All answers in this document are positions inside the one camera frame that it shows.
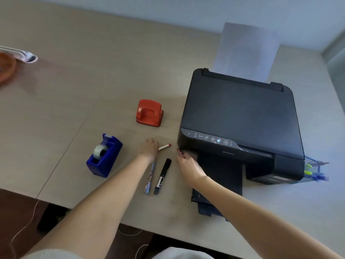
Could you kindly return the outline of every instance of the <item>tape roll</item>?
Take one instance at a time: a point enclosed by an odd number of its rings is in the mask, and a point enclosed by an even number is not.
[[[107,150],[108,147],[106,145],[100,144],[96,146],[92,155],[95,159],[99,160],[103,155],[105,155]]]

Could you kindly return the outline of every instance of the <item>black marker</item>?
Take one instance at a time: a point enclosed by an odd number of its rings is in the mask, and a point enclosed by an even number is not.
[[[171,164],[171,160],[169,158],[167,158],[167,160],[165,161],[165,164],[163,166],[162,172],[160,173],[160,177],[159,177],[157,186],[156,186],[155,191],[153,192],[153,194],[158,194],[159,193],[159,190],[162,187],[163,179],[164,179],[165,175],[167,174],[167,171],[169,169],[170,164]]]

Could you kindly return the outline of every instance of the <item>blue tape dispenser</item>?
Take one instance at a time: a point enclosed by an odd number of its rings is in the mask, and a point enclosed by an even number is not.
[[[108,177],[122,145],[116,137],[103,134],[102,143],[97,145],[92,156],[86,162],[89,170],[95,175]]]

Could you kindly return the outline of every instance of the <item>desk surface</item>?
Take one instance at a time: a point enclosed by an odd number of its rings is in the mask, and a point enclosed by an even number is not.
[[[173,144],[159,153],[157,170],[174,158],[192,72],[212,68],[219,34],[29,0],[0,0],[0,22],[1,45],[39,57],[0,87],[1,188],[74,207],[104,181],[85,165],[102,133],[123,142],[112,174],[146,137]],[[323,169],[330,182],[245,180],[243,196],[345,256],[345,117],[326,66],[318,52],[281,46],[269,81],[292,89],[305,154],[330,162]],[[143,98],[162,103],[161,127],[136,123]],[[198,214],[175,162],[158,196],[144,195],[147,176],[123,223],[258,258],[224,218]]]

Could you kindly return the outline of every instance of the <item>hand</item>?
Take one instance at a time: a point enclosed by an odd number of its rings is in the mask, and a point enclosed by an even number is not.
[[[158,154],[158,141],[152,138],[147,139],[140,145],[139,154],[147,158],[149,163],[152,163]]]
[[[177,163],[180,166],[183,177],[190,187],[196,188],[197,182],[201,178],[207,177],[207,175],[200,165],[189,155],[189,153],[182,154],[179,149],[177,152]]]

